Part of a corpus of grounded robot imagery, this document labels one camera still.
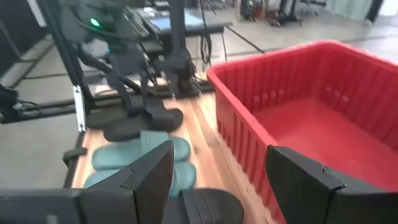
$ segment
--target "black slipper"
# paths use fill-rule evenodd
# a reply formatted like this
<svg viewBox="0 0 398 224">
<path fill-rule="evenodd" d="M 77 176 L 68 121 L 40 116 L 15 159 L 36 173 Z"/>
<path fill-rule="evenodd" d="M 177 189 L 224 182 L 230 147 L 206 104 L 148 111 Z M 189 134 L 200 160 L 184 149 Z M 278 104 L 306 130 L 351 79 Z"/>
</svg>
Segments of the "black slipper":
<svg viewBox="0 0 398 224">
<path fill-rule="evenodd" d="M 167 201 L 162 224 L 242 224 L 241 202 L 232 194 L 216 189 L 184 190 Z"/>
<path fill-rule="evenodd" d="M 142 109 L 144 108 L 141 95 L 130 96 L 130 99 L 133 107 Z M 147 105 L 163 106 L 163 101 L 158 97 L 150 96 L 147 99 Z M 103 129 L 114 122 L 127 119 L 127 117 L 128 115 L 126 109 L 122 104 L 120 104 L 88 114 L 86 117 L 86 125 L 91 129 Z"/>
<path fill-rule="evenodd" d="M 117 120 L 103 128 L 104 137 L 111 142 L 127 141 L 138 138 L 142 130 L 176 130 L 183 121 L 179 109 L 166 110 L 163 106 L 147 106 L 140 115 Z"/>
</svg>

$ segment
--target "wooden table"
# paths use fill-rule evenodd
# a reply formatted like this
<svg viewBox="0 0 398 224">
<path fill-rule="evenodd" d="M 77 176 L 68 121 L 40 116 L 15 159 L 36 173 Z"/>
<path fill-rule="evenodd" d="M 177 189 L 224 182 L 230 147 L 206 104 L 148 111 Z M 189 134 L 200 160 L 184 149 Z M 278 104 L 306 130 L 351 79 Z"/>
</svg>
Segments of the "wooden table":
<svg viewBox="0 0 398 224">
<path fill-rule="evenodd" d="M 99 86 L 97 91 L 106 88 Z M 191 145 L 190 162 L 197 168 L 195 187 L 223 189 L 234 194 L 243 205 L 244 223 L 275 223 L 231 150 L 218 134 L 214 94 L 189 100 L 164 100 L 164 105 L 166 108 L 180 108 L 184 113 L 181 127 L 171 134 L 185 138 Z M 87 130 L 82 146 L 87 148 L 88 153 L 78 160 L 73 188 L 83 187 L 86 178 L 94 172 L 90 162 L 93 152 L 107 144 L 111 143 L 105 140 L 102 131 Z"/>
</svg>

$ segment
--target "red plastic bin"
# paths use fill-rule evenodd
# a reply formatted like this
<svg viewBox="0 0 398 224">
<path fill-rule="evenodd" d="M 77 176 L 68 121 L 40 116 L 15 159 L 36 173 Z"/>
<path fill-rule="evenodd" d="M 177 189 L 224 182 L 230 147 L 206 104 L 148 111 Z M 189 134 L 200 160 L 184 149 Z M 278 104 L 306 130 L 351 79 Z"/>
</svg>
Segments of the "red plastic bin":
<svg viewBox="0 0 398 224">
<path fill-rule="evenodd" d="M 270 144 L 398 191 L 398 66 L 321 41 L 214 66 L 218 131 L 263 204 L 285 223 L 269 185 Z"/>
</svg>

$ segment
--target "gray floor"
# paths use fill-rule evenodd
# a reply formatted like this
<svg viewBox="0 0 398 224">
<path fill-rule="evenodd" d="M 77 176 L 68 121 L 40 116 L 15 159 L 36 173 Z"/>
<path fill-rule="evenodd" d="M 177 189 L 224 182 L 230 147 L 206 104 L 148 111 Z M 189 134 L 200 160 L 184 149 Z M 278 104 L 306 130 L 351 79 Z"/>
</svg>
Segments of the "gray floor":
<svg viewBox="0 0 398 224">
<path fill-rule="evenodd" d="M 398 27 L 387 24 L 366 26 L 326 12 L 319 17 L 305 17 L 304 25 L 290 24 L 282 28 L 265 22 L 238 22 L 234 11 L 219 11 L 230 18 L 236 31 L 264 50 L 275 50 L 314 40 L 333 39 L 364 49 L 387 60 L 398 62 Z M 228 60 L 239 60 L 257 54 L 245 41 L 226 30 Z M 219 34 L 212 35 L 213 64 L 224 62 L 224 50 Z M 199 57 L 198 40 L 189 38 L 192 57 Z M 101 52 L 103 45 L 93 46 Z M 198 70 L 202 69 L 197 60 Z M 54 47 L 28 77 L 61 74 L 57 77 L 24 80 L 17 87 L 21 99 L 43 103 L 72 97 L 72 86 L 65 67 Z M 67 171 L 62 162 L 64 151 L 74 146 L 77 137 L 74 114 L 40 119 L 0 127 L 0 187 L 49 188 L 61 187 Z"/>
</svg>

